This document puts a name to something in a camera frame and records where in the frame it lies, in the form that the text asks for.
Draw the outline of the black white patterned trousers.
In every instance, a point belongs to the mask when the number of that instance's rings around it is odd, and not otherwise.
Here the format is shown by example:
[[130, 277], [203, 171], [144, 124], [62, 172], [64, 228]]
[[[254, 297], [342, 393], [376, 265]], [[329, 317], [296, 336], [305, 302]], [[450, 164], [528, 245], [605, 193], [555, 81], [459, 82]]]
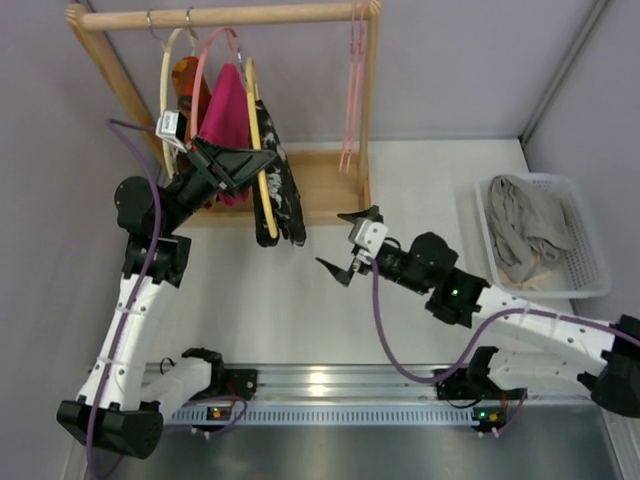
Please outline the black white patterned trousers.
[[274, 247], [280, 238], [302, 247], [307, 240], [301, 196], [275, 124], [262, 100], [256, 101], [256, 114], [261, 147], [272, 150], [278, 158], [265, 170], [272, 213], [278, 228], [278, 237], [272, 238], [264, 216], [258, 183], [253, 185], [255, 236], [264, 248]]

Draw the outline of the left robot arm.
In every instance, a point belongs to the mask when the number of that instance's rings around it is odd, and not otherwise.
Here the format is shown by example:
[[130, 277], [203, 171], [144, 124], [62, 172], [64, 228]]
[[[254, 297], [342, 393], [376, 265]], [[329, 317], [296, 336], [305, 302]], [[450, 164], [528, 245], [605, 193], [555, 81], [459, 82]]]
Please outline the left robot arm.
[[114, 194], [117, 224], [128, 234], [119, 297], [87, 381], [57, 411], [58, 423], [88, 451], [145, 459], [176, 411], [227, 385], [221, 354], [203, 348], [186, 350], [152, 384], [143, 379], [156, 330], [188, 265], [191, 241], [176, 230], [217, 194], [251, 186], [278, 155], [201, 138], [189, 142], [183, 155], [188, 167], [167, 186], [130, 176]]

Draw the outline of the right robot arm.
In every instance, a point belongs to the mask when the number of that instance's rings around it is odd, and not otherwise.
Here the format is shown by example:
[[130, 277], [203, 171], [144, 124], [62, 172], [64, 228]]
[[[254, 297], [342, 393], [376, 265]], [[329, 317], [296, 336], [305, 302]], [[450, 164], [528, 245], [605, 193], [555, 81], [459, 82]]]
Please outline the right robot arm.
[[[383, 352], [406, 379], [443, 386], [462, 380], [462, 391], [487, 399], [500, 391], [567, 391], [586, 395], [600, 408], [639, 416], [639, 321], [588, 319], [517, 297], [486, 279], [457, 268], [458, 254], [433, 232], [417, 236], [409, 249], [388, 236], [378, 206], [339, 219], [350, 224], [352, 260], [342, 269], [320, 263], [349, 286], [355, 275], [371, 274], [374, 322]], [[426, 297], [437, 320], [471, 330], [472, 336], [448, 368], [420, 376], [391, 350], [382, 324], [380, 282], [390, 281]]]

